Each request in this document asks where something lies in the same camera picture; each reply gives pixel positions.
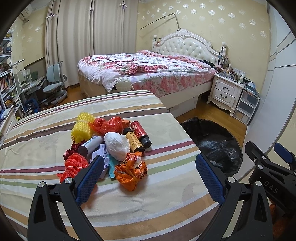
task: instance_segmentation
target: black trash bin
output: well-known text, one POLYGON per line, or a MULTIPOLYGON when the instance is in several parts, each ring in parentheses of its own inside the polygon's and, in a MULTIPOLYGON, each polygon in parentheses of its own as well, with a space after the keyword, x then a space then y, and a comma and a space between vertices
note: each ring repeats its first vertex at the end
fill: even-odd
POLYGON ((213 121, 197 117, 183 122, 181 126, 209 161, 227 177, 239 171, 242 151, 228 130, 213 121))

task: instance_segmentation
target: white nightstand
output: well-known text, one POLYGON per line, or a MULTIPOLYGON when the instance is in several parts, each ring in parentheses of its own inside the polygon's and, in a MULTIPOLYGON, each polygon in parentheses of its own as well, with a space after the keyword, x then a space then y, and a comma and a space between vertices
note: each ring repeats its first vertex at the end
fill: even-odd
POLYGON ((232 117, 243 89, 243 84, 217 74, 214 76, 207 104, 212 101, 220 109, 229 110, 232 117))

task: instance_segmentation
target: gray office chair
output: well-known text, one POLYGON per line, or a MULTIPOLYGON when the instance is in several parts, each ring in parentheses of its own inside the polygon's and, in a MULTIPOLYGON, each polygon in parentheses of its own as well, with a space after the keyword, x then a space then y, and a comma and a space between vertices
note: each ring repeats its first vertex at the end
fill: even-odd
POLYGON ((62 102, 68 95, 68 92, 66 90, 63 90, 64 83, 67 81, 67 77, 61 74, 61 71, 60 71, 61 63, 62 62, 59 62, 58 64, 55 64, 55 65, 51 65, 47 69, 46 79, 48 82, 52 84, 46 86, 43 89, 43 92, 44 93, 54 92, 54 94, 51 95, 48 99, 46 99, 45 105, 48 105, 49 103, 51 103, 57 106, 58 103, 62 102))

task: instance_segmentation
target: headboard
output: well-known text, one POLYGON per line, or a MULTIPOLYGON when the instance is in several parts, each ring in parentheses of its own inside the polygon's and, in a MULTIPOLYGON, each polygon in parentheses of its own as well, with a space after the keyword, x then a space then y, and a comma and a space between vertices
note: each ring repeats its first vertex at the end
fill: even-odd
MULTIPOLYGON (((225 42, 222 43, 222 46, 227 48, 225 42)), ((212 44, 184 28, 162 38, 155 45, 153 51, 162 55, 184 54, 198 60, 207 60, 214 63, 215 66, 219 66, 219 52, 212 49, 212 44)))

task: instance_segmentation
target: nightstand drawer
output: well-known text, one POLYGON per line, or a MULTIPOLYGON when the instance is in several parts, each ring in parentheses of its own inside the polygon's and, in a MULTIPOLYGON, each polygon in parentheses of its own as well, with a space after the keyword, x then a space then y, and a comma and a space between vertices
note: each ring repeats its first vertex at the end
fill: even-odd
POLYGON ((217 80, 216 88, 231 96, 236 96, 237 92, 239 91, 238 87, 225 83, 222 79, 217 80))
POLYGON ((232 107, 235 101, 235 98, 225 92, 214 88, 212 98, 224 103, 225 105, 232 107))

